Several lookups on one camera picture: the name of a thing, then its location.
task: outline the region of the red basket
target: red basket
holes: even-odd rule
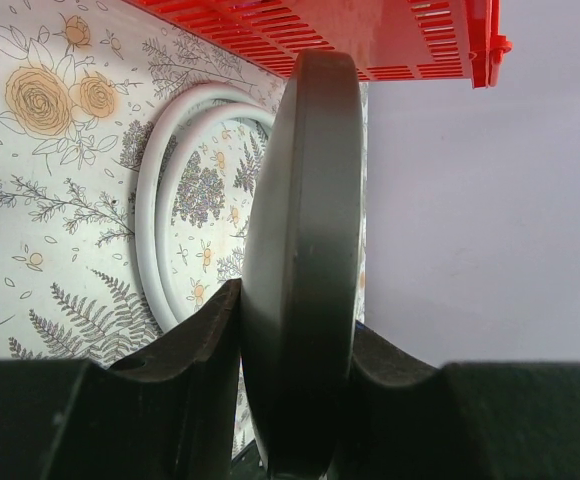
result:
[[[499,0],[126,0],[288,77],[304,48],[353,56],[359,80],[495,86],[512,44]]]

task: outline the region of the gray object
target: gray object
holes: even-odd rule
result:
[[[242,354],[269,474],[318,478],[350,371],[362,116],[350,56],[306,50],[286,87],[250,217]]]

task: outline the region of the floral tablecloth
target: floral tablecloth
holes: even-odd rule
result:
[[[136,269],[137,172],[160,111],[208,80],[272,112],[284,88],[118,0],[0,1],[0,358],[107,366],[160,335]],[[367,112],[365,85],[362,94]],[[266,140],[258,125],[227,122],[188,161],[172,271],[190,314],[241,274]],[[253,436],[242,381],[235,420],[237,452]]]

